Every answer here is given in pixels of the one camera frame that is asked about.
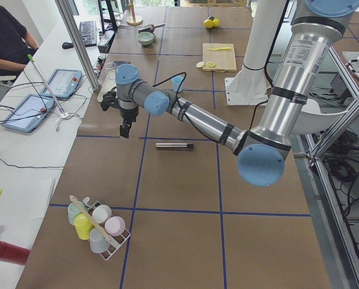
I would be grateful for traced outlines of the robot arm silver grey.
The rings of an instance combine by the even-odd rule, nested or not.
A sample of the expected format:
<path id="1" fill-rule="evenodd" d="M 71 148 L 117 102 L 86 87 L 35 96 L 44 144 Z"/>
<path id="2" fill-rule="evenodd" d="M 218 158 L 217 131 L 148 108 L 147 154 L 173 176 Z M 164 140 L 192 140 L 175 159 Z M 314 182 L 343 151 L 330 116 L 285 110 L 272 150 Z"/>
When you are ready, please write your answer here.
<path id="1" fill-rule="evenodd" d="M 267 90 L 267 57 L 287 6 L 287 1 L 259 1 L 242 69 L 235 77 L 226 78 L 229 105 L 265 104 L 258 125 L 241 130 L 176 92 L 150 85 L 140 78 L 134 65 L 122 64 L 115 73 L 117 102 L 124 119 L 120 134 L 129 135 L 139 108 L 154 116 L 167 112 L 230 148 L 246 182 L 260 187 L 275 184 L 284 172 L 291 149 L 289 137 L 295 125 L 302 122 L 300 113 L 321 63 L 331 45 L 343 37 L 359 1 L 299 1 L 291 22 L 290 42 L 272 89 Z"/>

